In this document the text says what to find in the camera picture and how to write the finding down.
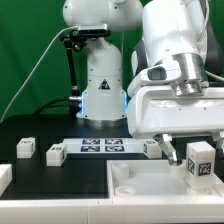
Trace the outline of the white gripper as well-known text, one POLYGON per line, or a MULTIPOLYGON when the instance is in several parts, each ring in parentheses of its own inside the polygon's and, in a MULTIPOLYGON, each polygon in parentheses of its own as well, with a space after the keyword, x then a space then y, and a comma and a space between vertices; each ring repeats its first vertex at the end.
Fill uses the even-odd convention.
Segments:
POLYGON ((172 78, 178 65, 142 70, 128 87, 128 130, 136 139, 154 138, 170 166, 180 166, 182 157, 172 146, 172 136, 212 134, 218 149, 224 149, 224 88, 209 87, 202 96, 177 97, 172 78))

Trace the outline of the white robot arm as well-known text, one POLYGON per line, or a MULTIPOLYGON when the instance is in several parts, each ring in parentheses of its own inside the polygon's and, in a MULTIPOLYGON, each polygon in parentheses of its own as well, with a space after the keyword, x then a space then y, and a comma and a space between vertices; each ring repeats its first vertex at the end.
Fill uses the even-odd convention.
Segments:
POLYGON ((63 17, 76 51, 86 49, 88 84, 79 120, 91 125, 128 122, 136 139, 155 139, 170 164, 181 157, 174 137, 224 137, 224 87, 207 77, 224 58, 208 22, 207 0, 66 0, 63 17), (114 31, 143 29, 132 54, 133 79, 123 97, 121 54, 106 42, 114 31))

